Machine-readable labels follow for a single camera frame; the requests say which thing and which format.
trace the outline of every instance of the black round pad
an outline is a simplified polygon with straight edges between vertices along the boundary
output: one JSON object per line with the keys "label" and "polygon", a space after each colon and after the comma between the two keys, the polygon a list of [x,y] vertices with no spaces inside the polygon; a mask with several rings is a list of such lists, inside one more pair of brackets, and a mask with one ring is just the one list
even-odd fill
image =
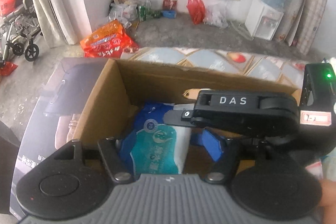
{"label": "black round pad", "polygon": [[70,195],[77,190],[79,180],[72,175],[52,175],[40,183],[40,189],[45,195],[58,197]]}
{"label": "black round pad", "polygon": [[28,215],[66,220],[85,215],[105,200],[107,181],[99,173],[74,160],[44,162],[17,184],[16,197]]}
{"label": "black round pad", "polygon": [[277,221],[308,215],[322,195],[319,182],[309,174],[263,173],[256,167],[240,172],[231,183],[231,191],[250,213]]}

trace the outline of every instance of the wheelchair wheel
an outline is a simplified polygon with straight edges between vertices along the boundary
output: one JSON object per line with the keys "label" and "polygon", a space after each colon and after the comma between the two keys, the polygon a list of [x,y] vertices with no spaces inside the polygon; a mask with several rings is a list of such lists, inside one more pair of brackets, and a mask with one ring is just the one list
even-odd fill
{"label": "wheelchair wheel", "polygon": [[21,42],[16,42],[12,48],[13,54],[21,56],[25,52],[25,46]]}
{"label": "wheelchair wheel", "polygon": [[36,44],[29,44],[25,50],[25,58],[27,61],[32,62],[39,56],[39,47]]}

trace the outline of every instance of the person's hand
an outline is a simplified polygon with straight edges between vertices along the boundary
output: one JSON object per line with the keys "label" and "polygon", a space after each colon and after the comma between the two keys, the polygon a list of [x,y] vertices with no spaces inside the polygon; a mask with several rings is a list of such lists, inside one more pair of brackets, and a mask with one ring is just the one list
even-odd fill
{"label": "person's hand", "polygon": [[322,199],[320,206],[324,207],[324,224],[336,224],[336,182],[320,180]]}

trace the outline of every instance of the cardboard box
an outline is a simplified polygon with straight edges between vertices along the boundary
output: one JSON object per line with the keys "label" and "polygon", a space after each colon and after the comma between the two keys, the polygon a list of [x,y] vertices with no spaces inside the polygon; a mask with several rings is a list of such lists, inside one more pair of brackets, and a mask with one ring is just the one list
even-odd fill
{"label": "cardboard box", "polygon": [[[294,87],[214,70],[110,59],[86,102],[74,138],[86,147],[95,147],[102,138],[123,138],[144,102],[193,103],[183,96],[191,88],[295,92],[298,99],[300,94]],[[189,147],[184,173],[204,175],[211,165],[204,148]]]}

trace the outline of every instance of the label sticker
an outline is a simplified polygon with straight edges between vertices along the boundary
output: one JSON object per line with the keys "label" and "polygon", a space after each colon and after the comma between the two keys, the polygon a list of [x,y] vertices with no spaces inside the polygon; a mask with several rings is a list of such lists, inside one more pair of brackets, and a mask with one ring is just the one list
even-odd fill
{"label": "label sticker", "polygon": [[189,89],[183,92],[183,96],[190,100],[196,100],[201,90],[211,90],[211,89]]}
{"label": "label sticker", "polygon": [[308,165],[306,167],[306,170],[311,173],[314,177],[316,177],[317,179],[323,179],[323,170],[322,170],[322,162],[321,160]]}
{"label": "label sticker", "polygon": [[157,128],[158,128],[158,123],[154,119],[146,120],[144,125],[143,125],[143,129],[147,133],[154,133],[157,130]]}
{"label": "label sticker", "polygon": [[256,108],[258,107],[258,97],[256,96],[235,96],[230,94],[214,94],[210,99],[210,106],[221,107],[240,107]]}
{"label": "label sticker", "polygon": [[302,110],[300,124],[328,127],[331,125],[331,112]]}

